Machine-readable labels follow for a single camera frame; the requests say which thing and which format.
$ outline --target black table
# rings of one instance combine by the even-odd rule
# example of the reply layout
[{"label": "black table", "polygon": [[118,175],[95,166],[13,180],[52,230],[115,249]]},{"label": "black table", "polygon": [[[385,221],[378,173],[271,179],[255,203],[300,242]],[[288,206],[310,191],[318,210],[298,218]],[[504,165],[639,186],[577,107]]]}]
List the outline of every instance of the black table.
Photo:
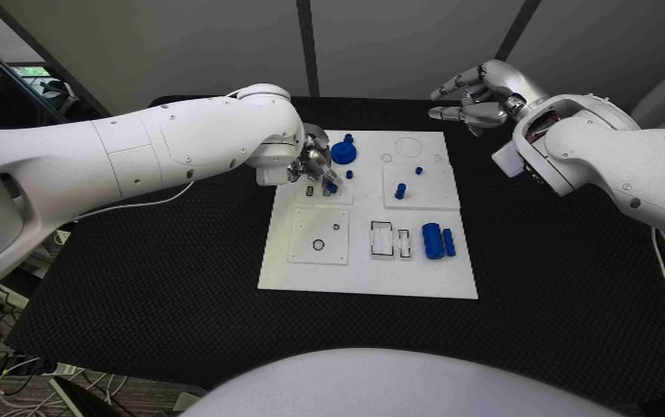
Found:
[{"label": "black table", "polygon": [[594,186],[558,198],[528,176],[504,177],[490,154],[509,127],[476,139],[428,119],[428,102],[294,104],[324,129],[442,130],[479,300],[258,290],[274,188],[241,166],[176,201],[82,221],[10,345],[202,386],[303,352],[389,347],[494,365],[608,405],[662,398],[665,282],[647,227]]}]

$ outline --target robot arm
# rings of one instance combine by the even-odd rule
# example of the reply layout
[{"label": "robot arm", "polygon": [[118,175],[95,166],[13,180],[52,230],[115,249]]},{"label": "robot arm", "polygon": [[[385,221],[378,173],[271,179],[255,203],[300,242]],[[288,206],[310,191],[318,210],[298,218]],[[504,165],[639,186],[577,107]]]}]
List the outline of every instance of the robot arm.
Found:
[{"label": "robot arm", "polygon": [[[595,184],[626,215],[665,229],[665,161],[659,156],[665,153],[665,130],[642,131],[608,99],[594,95],[548,97],[500,61],[473,70],[476,78],[467,71],[431,97],[435,100],[468,87],[468,80],[483,102],[467,91],[463,107],[434,108],[429,116],[466,122],[476,135],[512,118],[512,141],[492,156],[506,175],[529,171],[561,196],[584,184]],[[484,88],[490,95],[481,94]],[[492,97],[497,102],[484,103]]]},{"label": "robot arm", "polygon": [[236,99],[177,102],[96,121],[0,131],[0,275],[63,223],[106,204],[246,163],[256,183],[300,175],[339,183],[329,140],[301,124],[288,92],[255,85]]}]

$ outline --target white wall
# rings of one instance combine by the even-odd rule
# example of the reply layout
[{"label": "white wall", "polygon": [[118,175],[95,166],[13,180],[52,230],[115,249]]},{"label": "white wall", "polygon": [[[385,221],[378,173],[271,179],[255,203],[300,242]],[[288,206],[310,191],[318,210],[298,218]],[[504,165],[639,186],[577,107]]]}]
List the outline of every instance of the white wall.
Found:
[{"label": "white wall", "polygon": [[311,0],[323,96],[427,98],[493,58],[523,0]]},{"label": "white wall", "polygon": [[272,83],[305,94],[295,0],[0,0],[109,113]]},{"label": "white wall", "polygon": [[665,79],[665,0],[542,0],[507,61],[551,94],[631,110]]},{"label": "white wall", "polygon": [[0,20],[0,60],[4,62],[41,62],[24,40]]}]

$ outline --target robotic hand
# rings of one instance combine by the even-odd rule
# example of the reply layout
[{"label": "robotic hand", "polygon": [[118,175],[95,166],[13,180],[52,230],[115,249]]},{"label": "robotic hand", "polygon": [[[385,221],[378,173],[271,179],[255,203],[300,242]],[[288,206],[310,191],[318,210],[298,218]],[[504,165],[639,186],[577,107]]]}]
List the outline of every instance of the robotic hand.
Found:
[{"label": "robotic hand", "polygon": [[256,183],[300,176],[340,183],[329,138],[303,124],[288,92],[272,85],[147,108],[96,121],[0,131],[0,277],[56,227],[83,212],[190,183],[246,163]]},{"label": "robotic hand", "polygon": [[429,116],[464,122],[476,136],[513,119],[512,141],[492,156],[509,177],[526,170],[561,196],[595,184],[626,215],[665,229],[665,130],[640,130],[607,98],[549,97],[502,61],[457,75],[431,99],[457,89],[463,106]]}]

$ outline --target blue cylinder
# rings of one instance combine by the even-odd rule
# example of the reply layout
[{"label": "blue cylinder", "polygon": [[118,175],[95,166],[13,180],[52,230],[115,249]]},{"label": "blue cylinder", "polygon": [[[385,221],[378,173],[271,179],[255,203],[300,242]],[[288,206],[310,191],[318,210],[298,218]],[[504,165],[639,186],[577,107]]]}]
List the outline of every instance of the blue cylinder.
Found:
[{"label": "blue cylinder", "polygon": [[330,157],[337,164],[347,164],[349,162],[353,162],[356,158],[356,147],[353,146],[353,143],[347,141],[336,143],[330,149]]},{"label": "blue cylinder", "polygon": [[442,245],[445,247],[445,255],[454,257],[453,232],[447,228],[442,230]]},{"label": "blue cylinder", "polygon": [[398,191],[395,192],[395,197],[404,199],[405,194],[405,184],[398,184]]},{"label": "blue cylinder", "polygon": [[438,223],[428,223],[422,225],[422,239],[425,241],[425,255],[427,258],[435,260],[445,255],[442,251],[442,239],[440,237]]}]

